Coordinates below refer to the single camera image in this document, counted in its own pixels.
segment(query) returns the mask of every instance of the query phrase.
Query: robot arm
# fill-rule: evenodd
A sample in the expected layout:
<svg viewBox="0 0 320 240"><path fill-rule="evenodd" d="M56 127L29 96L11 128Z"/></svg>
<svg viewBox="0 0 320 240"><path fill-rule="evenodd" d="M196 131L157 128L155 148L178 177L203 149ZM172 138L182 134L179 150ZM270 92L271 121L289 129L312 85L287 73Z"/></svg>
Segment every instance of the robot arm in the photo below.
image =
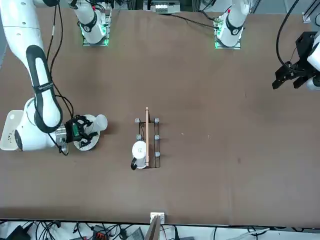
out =
<svg viewBox="0 0 320 240"><path fill-rule="evenodd" d="M92 132L90 129L95 120L93 116L91 120L86 116L76 116L66 124L62 124L63 114L55 97L54 83L48 68L36 14L36 7L53 7L58 3L58 0L0 0L6 40L13 54L26 67L34 91L34 97L24 106L19 124L13 128L16 144L10 147L2 144L3 139L13 135L11 128L8 131L3 130L0 141L3 150L40 150L53 147L55 144L65 147L73 141L78 142L79 149L82 146L90 149L98 141L98 132L107 127L105 124L105 128L95 128L96 130ZM91 5L84 0L73 0L72 3L87 41L93 44L99 42L106 35L100 30L100 12L93 11Z"/></svg>
<svg viewBox="0 0 320 240"><path fill-rule="evenodd" d="M217 38L227 47L235 46L250 11L248 0L233 0L232 6L220 17L223 25Z"/></svg>
<svg viewBox="0 0 320 240"><path fill-rule="evenodd" d="M0 9L8 45L31 78L36 108L32 122L42 132L52 133L62 122L62 110L53 90L36 7L32 0L0 0Z"/></svg>

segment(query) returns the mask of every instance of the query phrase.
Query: metal rack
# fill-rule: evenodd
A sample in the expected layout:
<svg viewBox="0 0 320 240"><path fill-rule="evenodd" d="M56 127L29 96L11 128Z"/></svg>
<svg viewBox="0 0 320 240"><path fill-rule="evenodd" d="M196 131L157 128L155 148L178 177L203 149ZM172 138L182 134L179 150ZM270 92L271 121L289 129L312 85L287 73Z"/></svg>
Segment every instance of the metal rack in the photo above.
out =
<svg viewBox="0 0 320 240"><path fill-rule="evenodd" d="M152 121L150 119L149 109L146 108L146 121L141 121L140 118L134 120L138 124L138 134L136 135L137 141L146 141L147 147L147 160L146 169L157 169L161 167L160 159L160 120L155 117ZM149 158L149 124L153 124L153 159Z"/></svg>

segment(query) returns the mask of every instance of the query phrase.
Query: brown table surface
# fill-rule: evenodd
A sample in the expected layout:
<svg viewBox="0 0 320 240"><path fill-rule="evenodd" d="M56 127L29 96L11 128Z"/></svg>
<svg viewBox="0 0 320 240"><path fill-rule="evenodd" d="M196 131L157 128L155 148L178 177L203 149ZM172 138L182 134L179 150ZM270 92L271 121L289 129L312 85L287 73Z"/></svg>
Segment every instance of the brown table surface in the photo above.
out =
<svg viewBox="0 0 320 240"><path fill-rule="evenodd" d="M38 12L47 49L53 9ZM64 9L53 79L76 114L105 114L109 125L89 152L0 151L0 217L147 223L150 212L165 212L177 224L320 227L320 94L291 82L272 89L283 18L249 15L242 50L215 50L210 28L120 11L109 47L82 47ZM307 30L300 15L289 18L285 61ZM9 49L0 79L4 124L33 90ZM146 106L161 122L161 168L132 171L134 120Z"/></svg>

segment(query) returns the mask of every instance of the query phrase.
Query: cable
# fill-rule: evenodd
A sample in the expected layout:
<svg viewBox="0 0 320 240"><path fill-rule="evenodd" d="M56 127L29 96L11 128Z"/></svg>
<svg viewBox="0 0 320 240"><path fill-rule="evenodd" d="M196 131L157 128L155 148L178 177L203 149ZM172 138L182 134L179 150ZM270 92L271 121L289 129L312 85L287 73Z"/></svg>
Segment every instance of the cable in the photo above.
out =
<svg viewBox="0 0 320 240"><path fill-rule="evenodd" d="M214 230L213 240L215 240L215 239L216 239L216 232L217 232L217 227L216 227L216 228L215 228L215 230Z"/></svg>
<svg viewBox="0 0 320 240"><path fill-rule="evenodd" d="M301 228L301 230L300 230L300 231L298 231L295 227L292 227L292 229L293 229L295 232L297 232L297 233L302 233L302 232L304 232L304 231L305 231L305 229L304 229L304 228Z"/></svg>
<svg viewBox="0 0 320 240"><path fill-rule="evenodd" d="M293 73L304 73L305 71L300 71L300 70L296 70L293 69L292 67L288 66L287 64L284 63L284 61L281 59L280 54L279 54L279 39L280 39L280 34L282 31L282 28L284 27L287 19L289 18L291 12L293 11L293 9L295 8L295 6L297 5L297 3L299 2L299 0L295 0L295 2L293 3L293 5L291 6L290 10L288 11L288 13L286 14L283 22L281 23L281 26L279 28L278 34L276 36L276 42L275 42L275 50L276 50L276 55L280 61L280 63L282 64L282 66L284 66L287 70L289 70L290 72Z"/></svg>
<svg viewBox="0 0 320 240"><path fill-rule="evenodd" d="M241 240L249 235L254 235L256 239L258 239L259 235L265 234L267 231L269 231L270 228L262 229L262 230L256 230L256 231L251 231L251 232L246 232L243 233L237 237L229 238L228 240Z"/></svg>
<svg viewBox="0 0 320 240"><path fill-rule="evenodd" d="M85 225L87 225L88 226L88 228L90 228L91 229L91 231L93 231L94 229L95 229L95 227L94 226L90 226L88 223L86 223L85 222Z"/></svg>
<svg viewBox="0 0 320 240"><path fill-rule="evenodd" d="M289 62L291 62L292 58L294 57L294 54L295 54L295 51L296 51L296 50L297 50L297 47L295 47L295 49L293 50L293 52L292 52L292 55L291 55L291 57L290 57Z"/></svg>
<svg viewBox="0 0 320 240"><path fill-rule="evenodd" d="M122 230L125 231L125 230L127 230L128 228L130 228L131 226L133 226L133 224L130 224L129 226L123 228ZM121 234L121 230L120 230L120 233L119 233L118 235L116 235L112 240L115 240L117 237L120 236L120 234Z"/></svg>
<svg viewBox="0 0 320 240"><path fill-rule="evenodd" d="M202 9L202 11L206 10L207 7L209 7L210 5L213 6L213 5L216 3L216 1L217 1L217 0L211 0L211 1L204 7L204 9Z"/></svg>
<svg viewBox="0 0 320 240"><path fill-rule="evenodd" d="M207 24L204 24L204 23L201 23L201 22L198 22L198 21L193 21L193 20L185 18L183 16L179 16L179 15L170 15L170 16L176 17L176 18L179 18L179 19L184 19L184 20L189 21L191 23L198 24L198 25L201 25L201 26L205 26L205 27L208 27L208 28L219 29L217 26L211 26L211 25L207 25Z"/></svg>
<svg viewBox="0 0 320 240"><path fill-rule="evenodd" d="M251 13L254 14L260 4L261 0L256 0L255 4L253 5L253 7L251 8Z"/></svg>
<svg viewBox="0 0 320 240"><path fill-rule="evenodd" d="M62 98L62 99L64 99L64 100L66 100L69 104L70 104L70 107L71 107L71 117L73 118L74 117L74 114L75 114L75 112L74 112L74 106L72 105L72 103L69 101L69 99L68 98L66 98L65 96L61 96L61 95L55 95L56 97L58 97L58 98Z"/></svg>
<svg viewBox="0 0 320 240"><path fill-rule="evenodd" d="M163 225L161 225L161 227L162 227L162 230L163 230L163 233L164 233L165 240L168 240L168 239L167 239L167 234L166 234L166 231L165 231L164 226L163 226Z"/></svg>
<svg viewBox="0 0 320 240"><path fill-rule="evenodd" d="M63 38L64 38L64 24L63 24L63 19L62 19L62 14L61 14L61 7L60 7L60 3L58 4L58 9L59 9L59 17L60 17L60 23L61 23L61 38L60 38L60 43L59 43L59 46L58 46L58 49L57 51L55 52L53 58L52 58L52 62L51 62L51 65L50 65L50 77L51 77L51 80L52 80L52 83L53 83L53 86L54 88L57 90L57 92L59 93L59 95L56 95L56 97L60 97L62 98L64 104L66 105L66 108L68 109L69 113L70 113L70 117L73 118L74 117L74 107L73 105L71 104L71 102L61 94L60 90L58 89L58 87L56 86L56 84L54 83L53 79L52 79L52 70L53 70L53 67L54 67L54 64L55 64L55 60L59 54L59 51L61 49L61 46L62 46L62 43L63 43ZM55 26L55 21L56 21L56 9L54 11L54 18L53 18L53 28L52 28L52 36L51 36L51 41L50 41L50 45L49 45L49 48L48 48L48 51L47 51L47 59L49 58L49 54L50 54L50 49L51 49L51 45L52 45L52 41L54 39L54 26ZM36 106L36 101L34 101L34 107L35 107L35 110L37 111L37 113L39 114L40 116L40 113L39 113L39 110L38 110L38 107ZM52 140L52 142L54 143L54 145L59 149L59 153L62 153L64 156L67 156L69 153L64 153L64 151L62 151L62 148L61 146L59 146L57 144L57 142L53 139L53 137L48 133L50 139Z"/></svg>
<svg viewBox="0 0 320 240"><path fill-rule="evenodd" d="M214 230L212 230L212 232L210 233L210 240L216 240L216 232L217 227L215 227Z"/></svg>
<svg viewBox="0 0 320 240"><path fill-rule="evenodd" d="M251 228L253 229L254 232L257 231L254 226L251 226ZM251 236L254 236L254 237L256 237L256 239L258 239L258 236L265 234L267 231L268 230L265 230L265 231L260 232L260 233L252 233Z"/></svg>
<svg viewBox="0 0 320 240"><path fill-rule="evenodd" d="M48 47L48 51L46 53L46 61L49 60L49 54L50 54L50 49L52 46L52 42L54 40L54 35L55 35L55 26L56 26L56 16L57 16L57 5L54 6L54 17L53 17L53 25L52 25L52 35L51 35L51 40L50 40L50 44Z"/></svg>
<svg viewBox="0 0 320 240"><path fill-rule="evenodd" d="M199 10L199 13L202 13L207 19L211 21L214 21L216 19L215 17L209 17L208 14L203 10Z"/></svg>

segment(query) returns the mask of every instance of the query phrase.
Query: black cable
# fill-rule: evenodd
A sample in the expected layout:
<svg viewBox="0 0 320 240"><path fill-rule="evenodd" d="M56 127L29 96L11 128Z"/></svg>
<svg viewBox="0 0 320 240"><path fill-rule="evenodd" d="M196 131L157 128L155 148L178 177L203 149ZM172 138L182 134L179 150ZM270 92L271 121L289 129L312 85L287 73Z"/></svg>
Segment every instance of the black cable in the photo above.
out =
<svg viewBox="0 0 320 240"><path fill-rule="evenodd" d="M202 13L207 19L209 19L211 21L214 21L216 19L215 17L208 16L208 14L203 10L199 10L199 13Z"/></svg>
<svg viewBox="0 0 320 240"><path fill-rule="evenodd" d="M201 23L201 22L198 22L198 21L193 21L193 20L185 18L183 16L179 16L179 15L170 15L170 16L176 17L176 18L179 18L179 19L184 19L184 20L189 21L191 23L198 24L198 25L201 25L201 26L205 26L205 27L208 27L208 28L219 29L217 26L213 26L213 25L211 26L211 25L207 25L207 24L204 24L204 23Z"/></svg>
<svg viewBox="0 0 320 240"><path fill-rule="evenodd" d="M254 226L250 226L250 228L252 228L253 231L256 231L256 228ZM258 236L261 236L261 235L265 234L266 232L268 232L268 230L265 230L265 231L260 232L260 233L252 233L251 236L254 236L255 240L258 240Z"/></svg>
<svg viewBox="0 0 320 240"><path fill-rule="evenodd" d="M50 54L50 49L52 46L52 42L54 40L54 34L55 34L55 26L56 26L56 16L57 16L57 5L55 5L54 7L54 17L53 17L53 25L52 25L52 35L51 35L51 40L50 40L50 44L48 47L48 51L46 53L46 61L49 60L49 54Z"/></svg>
<svg viewBox="0 0 320 240"><path fill-rule="evenodd" d="M95 227L94 226L90 226L88 223L86 223L85 222L85 225L87 225L88 226L88 228L90 228L91 229L91 231L93 231L94 229L95 229Z"/></svg>
<svg viewBox="0 0 320 240"><path fill-rule="evenodd" d="M127 227L125 227L125 228L123 228L122 230L127 230L128 228L130 228L131 226L133 226L133 224L130 224L129 226L127 226ZM120 233L118 234L118 235L116 235L112 240L115 240L117 237L119 237L120 236L120 234L121 234L121 230L120 230Z"/></svg>
<svg viewBox="0 0 320 240"><path fill-rule="evenodd" d="M293 72L293 73L304 73L304 71L300 71L300 70L296 70L296 69L293 69L291 68L290 66L288 66L287 64L285 64L285 62L281 59L280 57L280 54L279 54L279 39L280 39L280 34L281 34L281 31L282 31L282 28L284 27L286 21L288 20L291 12L293 11L293 9L295 8L295 6L297 5L297 3L299 2L299 0L295 0L295 2L293 3L293 5L291 6L290 10L288 11L288 13L286 14L280 28L279 28L279 31L278 31L278 34L276 36L276 42L275 42L275 50L276 50L276 55L280 61L280 63L282 64L282 66L284 66L287 70L289 70L290 72Z"/></svg>
<svg viewBox="0 0 320 240"><path fill-rule="evenodd" d="M69 99L68 98L66 98L65 96L61 96L61 95L55 95L56 97L58 97L58 98L62 98L62 99L64 99L64 100L66 100L69 104L70 104L70 107L71 107L71 118L73 118L74 117L74 114L75 114L75 112L74 112L74 106L72 105L72 103L69 101Z"/></svg>
<svg viewBox="0 0 320 240"><path fill-rule="evenodd" d="M164 226L163 226L163 225L161 225L161 227L162 227L162 230L163 230L163 234L164 234L165 240L168 240L168 239L167 239L167 234L166 234L166 231L165 231Z"/></svg>
<svg viewBox="0 0 320 240"><path fill-rule="evenodd" d="M35 221L27 221L25 224L22 225L22 227L24 228L25 225L27 225L28 223L31 223L31 222L35 222Z"/></svg>
<svg viewBox="0 0 320 240"><path fill-rule="evenodd" d="M54 223L51 222L51 223L49 223L48 226L44 226L43 222L40 222L40 224L42 225L43 230L42 230L42 232L41 232L41 234L40 234L39 239L41 239L41 236L42 236L42 240L45 240L46 232L48 231L48 226L51 227L51 225L53 225Z"/></svg>
<svg viewBox="0 0 320 240"><path fill-rule="evenodd" d="M50 75L51 75L51 78L52 78L52 69L54 67L54 64L55 64L55 60L60 52L60 49L61 49L61 46L62 46L62 43L63 43L63 39L64 39L64 23L63 23L63 19L62 19L62 15L61 15L61 8L60 8L60 4L58 4L58 9L59 9L59 16L60 16L60 23L61 23L61 38L60 38L60 43L59 43L59 47L58 49L56 50L54 56L53 56L53 59L52 59L52 62L51 62L51 65L50 65ZM58 89L58 87L56 86L56 84L53 82L53 86L54 88L56 89L56 91L59 93L59 95L61 96L64 104L66 105L66 108L68 109L69 113L70 113L70 117L73 118L73 114L65 100L65 97L63 97L63 95L61 94L60 90Z"/></svg>
<svg viewBox="0 0 320 240"><path fill-rule="evenodd" d="M113 237L117 234L118 227L120 227L120 231L121 231L121 226L120 226L120 225L115 225L115 226L113 226L113 227L107 232L107 234L110 233L110 234L109 234L109 237L113 238Z"/></svg>
<svg viewBox="0 0 320 240"><path fill-rule="evenodd" d="M173 225L173 227L174 227L174 240L180 240L178 229L177 229L176 225Z"/></svg>
<svg viewBox="0 0 320 240"><path fill-rule="evenodd" d="M232 7L232 5L230 7L228 7L224 12L226 13L231 7Z"/></svg>
<svg viewBox="0 0 320 240"><path fill-rule="evenodd" d="M60 43L59 43L59 46L58 46L58 49L56 50L53 58L52 58L52 62L51 62L51 65L50 65L50 74L52 75L52 69L54 67L54 64L55 64L55 60L60 52L60 48L61 48L61 45L62 45L62 42L63 42L63 39L64 39L64 23L63 23L63 20L62 20L62 15L61 15L61 8L60 8L60 3L58 4L58 9L59 9L59 16L60 16L60 23L61 23L61 38L60 38Z"/></svg>
<svg viewBox="0 0 320 240"><path fill-rule="evenodd" d="M302 232L304 232L304 231L305 231L305 229L304 229L304 228L301 228L301 230L300 230L300 231L298 231L295 227L292 227L292 229L293 229L295 232L297 232L297 233L302 233Z"/></svg>
<svg viewBox="0 0 320 240"><path fill-rule="evenodd" d="M54 223L52 223L52 225L50 226L50 227L48 227L48 231L47 231L47 233L49 233L49 236L50 236L50 239L51 240L56 240L55 238L54 238L54 236L51 234L51 232L50 232L50 229L54 226L55 224Z"/></svg>
<svg viewBox="0 0 320 240"><path fill-rule="evenodd" d="M40 225L40 222L38 223L38 225L36 226L36 229L35 229L35 240L38 240L38 229L39 229L39 225Z"/></svg>
<svg viewBox="0 0 320 240"><path fill-rule="evenodd" d="M211 1L204 7L204 9L202 9L202 11L206 10L207 7L209 7L210 5L213 6L213 5L216 3L216 1L217 1L217 0L211 0Z"/></svg>
<svg viewBox="0 0 320 240"><path fill-rule="evenodd" d="M81 235L81 233L80 233L79 227L77 228L77 231L78 231L78 234L79 234L80 238L81 238L82 240L85 240L84 237L83 237L83 236Z"/></svg>
<svg viewBox="0 0 320 240"><path fill-rule="evenodd" d="M254 14L260 4L261 0L256 0L255 4L253 5L253 7L251 8L251 13Z"/></svg>
<svg viewBox="0 0 320 240"><path fill-rule="evenodd" d="M217 227L215 228L214 233L213 233L213 240L216 240L216 232L217 232Z"/></svg>
<svg viewBox="0 0 320 240"><path fill-rule="evenodd" d="M291 57L290 57L289 62L291 62L292 58L294 57L294 54L295 54L295 51L296 51L296 50L297 50L297 47L295 47L295 49L293 50L293 52L292 52L292 55L291 55Z"/></svg>

